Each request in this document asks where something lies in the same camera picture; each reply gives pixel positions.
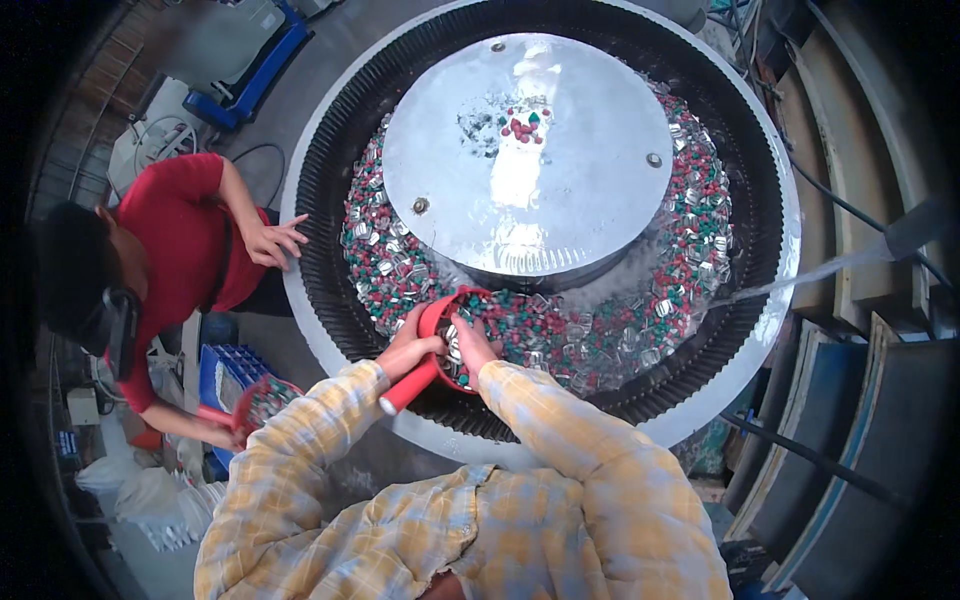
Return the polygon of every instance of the wall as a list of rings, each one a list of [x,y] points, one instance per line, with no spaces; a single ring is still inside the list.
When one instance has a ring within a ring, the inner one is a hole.
[[[113,142],[156,75],[141,51],[150,21],[165,6],[122,0],[77,56],[35,140],[28,220],[61,202],[94,206],[106,197]]]

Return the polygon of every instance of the red handle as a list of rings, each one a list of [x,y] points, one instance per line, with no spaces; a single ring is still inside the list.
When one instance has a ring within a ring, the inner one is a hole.
[[[427,356],[419,366],[408,372],[380,397],[380,406],[388,415],[392,417],[406,408],[437,376],[437,368],[430,360],[431,356],[432,354]]]
[[[231,430],[233,429],[233,415],[230,413],[225,413],[222,410],[216,408],[211,408],[206,404],[201,404],[197,407],[197,417],[206,420],[212,420],[213,422],[220,423],[221,425],[226,425]]]

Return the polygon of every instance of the metal lid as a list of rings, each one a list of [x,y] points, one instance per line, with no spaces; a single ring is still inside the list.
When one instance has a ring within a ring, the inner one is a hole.
[[[397,214],[434,251],[490,273],[546,276],[640,235],[672,156],[663,108],[633,69],[573,39],[510,34],[414,82],[387,130],[383,178]]]

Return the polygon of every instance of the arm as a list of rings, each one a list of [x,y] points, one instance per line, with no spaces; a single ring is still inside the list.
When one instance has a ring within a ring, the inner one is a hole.
[[[240,228],[240,234],[246,240],[247,236],[260,228],[265,227],[260,213],[256,210],[250,188],[240,177],[240,172],[227,158],[223,158],[222,175],[217,186],[217,195],[227,205],[233,220]]]
[[[243,237],[251,260],[264,267],[278,267],[287,271],[290,267],[281,248],[300,258],[297,244],[306,244],[307,239],[294,227],[302,223],[307,215],[301,215],[277,227],[264,225],[240,173],[232,162],[226,158],[223,161],[223,175],[218,193],[240,228],[240,236]]]
[[[131,375],[120,383],[120,391],[131,408],[160,433],[172,433],[221,448],[239,449],[240,440],[225,428],[182,411],[156,395],[150,382],[145,352],[137,353]]]
[[[583,484],[585,523],[613,595],[731,596],[707,513],[667,449],[546,373],[491,361],[478,380],[524,445]]]
[[[294,227],[307,215],[277,227],[265,225],[253,203],[250,189],[228,159],[214,154],[168,158],[147,167],[133,183],[134,186],[156,184],[162,184],[171,194],[191,204],[219,198],[233,216],[247,253],[255,264],[286,271],[287,259],[281,248],[300,257],[297,244],[305,244],[307,238]]]
[[[234,589],[244,595],[276,595],[283,575],[319,578],[327,557],[310,541],[324,516],[319,500],[323,469],[383,417],[378,400],[392,381],[413,369],[426,352],[445,351],[437,336],[417,338],[425,307],[410,311],[375,362],[344,367],[250,436],[247,451],[230,462],[227,497],[201,544],[195,597],[215,598]],[[332,553],[336,547],[322,551]]]

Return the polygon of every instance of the yellow plaid shirt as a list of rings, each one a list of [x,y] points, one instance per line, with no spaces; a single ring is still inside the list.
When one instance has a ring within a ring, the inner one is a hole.
[[[451,569],[468,599],[730,598],[710,522],[676,458],[547,374],[479,374],[487,406],[545,464],[465,466],[392,485],[326,527],[323,469],[383,411],[373,361],[255,432],[197,557],[197,598],[416,598]]]

